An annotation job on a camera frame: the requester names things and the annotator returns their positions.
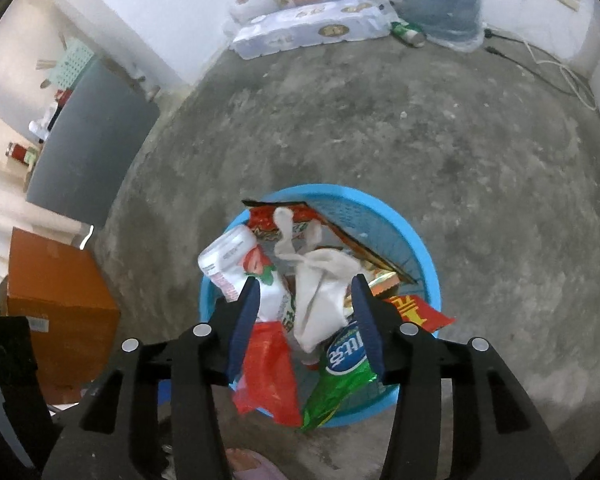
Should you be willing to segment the blue water jug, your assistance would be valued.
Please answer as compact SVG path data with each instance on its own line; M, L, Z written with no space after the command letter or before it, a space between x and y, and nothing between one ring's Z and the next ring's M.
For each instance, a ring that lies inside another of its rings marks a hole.
M442 47L471 52L483 43L482 0L400 0L396 12Z

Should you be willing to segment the mint green perforated basket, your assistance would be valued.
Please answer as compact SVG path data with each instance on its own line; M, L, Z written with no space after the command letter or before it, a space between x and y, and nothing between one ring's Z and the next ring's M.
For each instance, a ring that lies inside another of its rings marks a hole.
M50 70L47 79L58 90L67 90L74 86L87 65L91 63L95 52L79 39L70 39L67 50Z

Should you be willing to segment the dark grey cabinet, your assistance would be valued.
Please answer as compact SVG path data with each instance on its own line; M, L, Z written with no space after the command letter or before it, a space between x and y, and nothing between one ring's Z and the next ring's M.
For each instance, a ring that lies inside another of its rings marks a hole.
M26 200L101 229L159 115L156 103L93 62L50 129Z

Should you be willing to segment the green drink can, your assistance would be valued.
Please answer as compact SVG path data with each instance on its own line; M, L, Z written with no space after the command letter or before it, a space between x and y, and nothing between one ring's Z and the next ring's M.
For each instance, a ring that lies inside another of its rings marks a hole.
M418 27L404 21L393 21L391 33L413 48L422 48L426 44L425 34Z

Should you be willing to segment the red noodle wrapper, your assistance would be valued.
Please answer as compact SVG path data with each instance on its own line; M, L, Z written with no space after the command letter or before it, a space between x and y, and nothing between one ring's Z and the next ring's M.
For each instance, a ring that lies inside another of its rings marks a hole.
M396 264L385 257L381 257L372 248L363 244L360 240L348 234L343 228L337 226L332 220L328 220L324 214L320 214L306 202L293 200L292 202L259 202L258 200L243 200L242 204L249 211L247 226L256 234L259 240L267 242L278 242L282 238L279 228L274 222L274 212L278 207L288 208L292 212L292 237L306 238L306 230L309 229L311 221L318 222L320 228L318 232L323 233L323 229L329 229L340 242L351 249L355 257L373 263L374 266L382 270L393 271L403 283L415 285L416 280L406 271L400 269Z

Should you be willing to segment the red yellow snack wrapper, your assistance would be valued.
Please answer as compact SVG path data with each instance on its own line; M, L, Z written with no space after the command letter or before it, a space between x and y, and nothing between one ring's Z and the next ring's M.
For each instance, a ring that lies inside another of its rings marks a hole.
M413 323L428 333L433 334L455 322L454 318L434 309L416 295L392 296L385 299L385 302L396 308L403 322Z

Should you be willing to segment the red plastic bag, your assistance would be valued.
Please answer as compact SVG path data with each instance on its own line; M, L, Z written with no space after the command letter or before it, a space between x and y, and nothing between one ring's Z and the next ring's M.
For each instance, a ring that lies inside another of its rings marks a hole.
M260 408L279 425L301 425L291 351L279 322L253 325L233 401L239 414Z

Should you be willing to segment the white strawberry milk carton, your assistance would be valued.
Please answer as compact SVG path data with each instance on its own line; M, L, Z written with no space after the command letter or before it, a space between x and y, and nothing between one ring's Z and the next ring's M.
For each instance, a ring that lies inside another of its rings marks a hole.
M244 224L226 231L204 248L198 266L228 301L237 300L248 278L255 278L260 284L260 322L280 321L291 306L284 278Z

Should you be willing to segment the green snack wrapper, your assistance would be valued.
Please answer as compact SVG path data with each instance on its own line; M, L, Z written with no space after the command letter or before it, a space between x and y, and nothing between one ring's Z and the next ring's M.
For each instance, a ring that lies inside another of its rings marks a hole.
M358 322L351 321L327 346L320 378L302 411L302 431L332 419L349 396L377 378L368 362Z

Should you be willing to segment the white toilet paper pack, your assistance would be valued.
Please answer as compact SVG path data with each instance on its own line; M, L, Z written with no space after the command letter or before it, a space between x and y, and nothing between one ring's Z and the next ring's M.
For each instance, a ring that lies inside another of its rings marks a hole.
M299 48L378 39L396 17L388 0L330 0L253 18L230 50L243 60Z

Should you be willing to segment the white tissue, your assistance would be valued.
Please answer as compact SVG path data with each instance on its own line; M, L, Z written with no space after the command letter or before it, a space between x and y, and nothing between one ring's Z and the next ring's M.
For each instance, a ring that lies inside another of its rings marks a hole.
M341 250L321 248L322 226L312 220L304 230L306 244L298 252L294 239L294 213L278 207L273 220L280 232L274 254L294 266L294 340L304 353L312 353L319 344L348 324L352 309L346 296L353 278L366 276L362 262Z

